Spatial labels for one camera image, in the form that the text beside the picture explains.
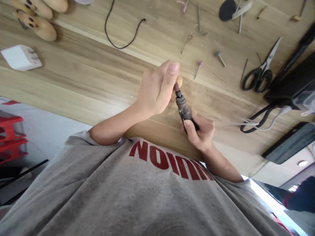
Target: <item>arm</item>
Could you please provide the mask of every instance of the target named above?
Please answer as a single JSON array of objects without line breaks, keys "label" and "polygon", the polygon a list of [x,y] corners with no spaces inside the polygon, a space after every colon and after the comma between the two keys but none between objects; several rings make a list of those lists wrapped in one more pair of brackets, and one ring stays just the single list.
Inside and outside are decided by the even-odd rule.
[{"label": "arm", "polygon": [[207,169],[214,175],[234,183],[243,181],[240,173],[232,164],[216,149],[212,142],[215,127],[214,122],[207,120],[191,109],[194,121],[199,125],[200,130],[196,131],[190,120],[184,120],[188,133],[188,139],[192,145],[199,149],[203,155]]},{"label": "arm", "polygon": [[133,125],[155,114],[168,105],[179,72],[179,64],[166,61],[155,71],[143,73],[137,101],[123,112],[92,127],[91,138],[100,145],[112,145]]}]

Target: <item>white power adapter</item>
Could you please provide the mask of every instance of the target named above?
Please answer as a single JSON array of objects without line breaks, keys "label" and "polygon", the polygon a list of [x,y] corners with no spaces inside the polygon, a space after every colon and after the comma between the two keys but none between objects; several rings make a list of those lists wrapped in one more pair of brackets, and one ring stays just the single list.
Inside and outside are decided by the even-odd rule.
[{"label": "white power adapter", "polygon": [[15,70],[26,71],[42,66],[35,51],[25,45],[4,49],[1,54],[9,66]]}]

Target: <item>gray t-shirt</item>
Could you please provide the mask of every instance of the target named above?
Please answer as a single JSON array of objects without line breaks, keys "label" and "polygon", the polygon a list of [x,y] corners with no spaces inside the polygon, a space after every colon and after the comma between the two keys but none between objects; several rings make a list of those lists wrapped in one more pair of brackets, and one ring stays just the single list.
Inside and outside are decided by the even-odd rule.
[{"label": "gray t-shirt", "polygon": [[256,200],[198,162],[142,138],[77,133],[0,221],[1,236],[289,235]]}]

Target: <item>rotary tool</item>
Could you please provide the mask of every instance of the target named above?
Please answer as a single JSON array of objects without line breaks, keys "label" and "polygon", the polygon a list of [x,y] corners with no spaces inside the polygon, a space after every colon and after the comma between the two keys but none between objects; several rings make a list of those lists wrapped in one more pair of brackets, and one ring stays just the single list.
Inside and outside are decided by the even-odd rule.
[{"label": "rotary tool", "polygon": [[199,126],[193,120],[193,118],[191,116],[190,109],[187,106],[186,98],[184,97],[184,95],[181,94],[181,91],[180,91],[177,83],[175,83],[175,85],[174,85],[174,90],[175,90],[175,94],[176,94],[176,105],[178,107],[178,113],[180,115],[181,121],[183,122],[183,126],[184,126],[184,120],[191,120],[195,126],[195,129],[199,130]]}]

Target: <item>wooden board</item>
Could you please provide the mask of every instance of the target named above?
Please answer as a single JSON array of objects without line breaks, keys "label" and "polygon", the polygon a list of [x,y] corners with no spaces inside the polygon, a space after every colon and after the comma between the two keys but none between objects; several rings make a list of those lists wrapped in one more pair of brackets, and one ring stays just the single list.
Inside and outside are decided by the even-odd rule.
[{"label": "wooden board", "polygon": [[[200,113],[216,121],[233,121],[234,115],[249,117],[265,106],[265,101],[261,94],[244,92],[240,88],[246,58],[249,58],[249,71],[259,65],[256,52],[263,58],[277,38],[284,36],[272,64],[272,70],[276,72],[294,50],[315,15],[314,11],[305,9],[305,20],[296,27],[284,20],[289,19],[293,8],[284,7],[280,11],[279,6],[270,1],[268,6],[271,10],[268,10],[271,12],[266,10],[258,20],[261,22],[256,22],[251,19],[256,18],[255,11],[259,13],[260,5],[264,5],[255,1],[253,12],[248,12],[243,18],[243,34],[237,35],[237,22],[223,23],[217,17],[221,2],[198,2],[202,7],[202,28],[208,35],[194,38],[182,55],[180,50],[187,35],[198,28],[195,26],[197,9],[195,12],[193,10],[197,2],[192,2],[186,15],[181,16],[181,5],[175,1],[160,1],[160,4],[153,4],[150,8],[152,1],[116,0],[108,33],[118,45],[127,43],[133,37],[138,22],[143,17],[147,18],[134,44],[121,51],[111,47],[104,34],[104,19],[111,1],[96,1],[90,6],[69,1],[66,14],[54,13],[53,22],[59,35],[55,43],[41,40],[31,30],[22,30],[11,14],[14,9],[2,4],[0,49],[24,44],[35,49],[44,66],[19,72],[10,69],[1,58],[0,95],[95,125],[136,100],[141,75],[146,68],[155,68],[161,62],[173,59],[181,64],[180,74],[184,77],[182,92],[188,103]],[[297,8],[298,4],[291,2],[292,7]],[[272,23],[273,18],[279,23]],[[217,49],[221,49],[228,65],[226,68],[222,68],[212,54]],[[314,50],[314,44],[303,58],[311,50]],[[199,60],[203,60],[204,65],[194,81]],[[243,134],[239,127],[217,122],[215,145],[241,174],[250,176],[265,163],[260,157],[261,153],[298,122],[311,121],[311,116],[302,118],[300,113],[291,111],[281,116],[272,130],[252,134]],[[275,114],[270,116],[267,124]],[[165,112],[135,125],[127,136],[141,136],[201,160],[198,150],[180,131],[174,98]],[[281,178],[279,182],[272,182],[270,178],[266,180],[270,184],[280,185],[283,180],[291,178],[290,173]],[[263,175],[259,175],[259,180],[264,181]]]}]

